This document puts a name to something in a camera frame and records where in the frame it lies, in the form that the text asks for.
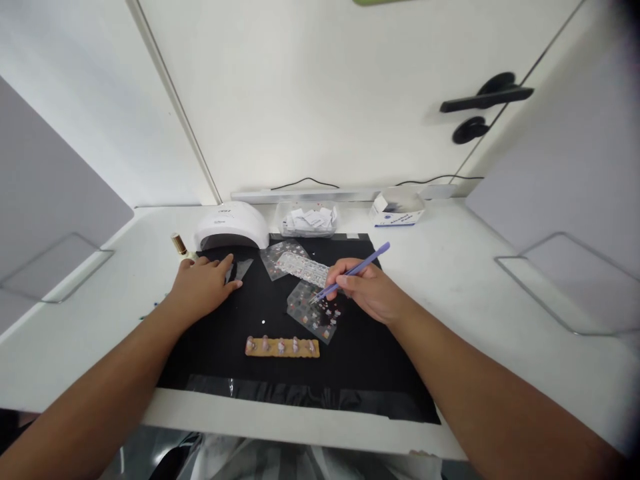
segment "clear plastic container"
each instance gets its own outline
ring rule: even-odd
[[[338,207],[336,202],[278,203],[275,220],[283,237],[330,237],[337,228]]]

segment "black mat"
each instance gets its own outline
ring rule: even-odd
[[[368,236],[360,238],[335,235],[332,239],[298,241],[312,259],[333,265],[340,258],[365,258],[374,252]],[[271,244],[279,241],[272,239]],[[331,344],[321,342],[319,359],[245,356],[248,335],[311,335],[286,312],[287,296],[299,280],[287,275],[272,282],[256,249],[222,247],[205,254],[214,260],[230,252],[238,260],[254,259],[243,278],[244,285],[185,332],[158,387],[440,424],[429,392],[398,342],[355,302],[348,302]],[[229,388],[230,379],[235,391]]]

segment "nail polish bottle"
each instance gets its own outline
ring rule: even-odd
[[[196,261],[198,260],[198,255],[195,252],[190,252],[185,247],[184,242],[182,242],[182,238],[178,233],[173,233],[171,235],[171,241],[173,242],[173,246],[176,250],[178,250],[178,255],[180,255],[180,260],[189,259]]]

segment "white door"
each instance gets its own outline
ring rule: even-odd
[[[520,84],[579,0],[140,3],[225,200],[303,177],[360,187],[455,173],[478,139],[455,144],[454,130],[491,124],[501,105],[441,103],[503,72]]]

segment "hand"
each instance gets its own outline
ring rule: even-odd
[[[231,254],[222,262],[210,262],[206,257],[198,258],[195,263],[182,260],[173,288],[163,303],[169,304],[189,324],[195,323],[218,308],[231,292],[242,286],[240,280],[225,285],[225,276],[232,262]]]
[[[418,303],[373,264],[366,266],[358,275],[343,275],[360,262],[362,260],[338,260],[329,269],[326,286],[337,283],[371,318],[387,326],[422,310]],[[336,295],[337,292],[330,293],[327,300],[333,300]]]

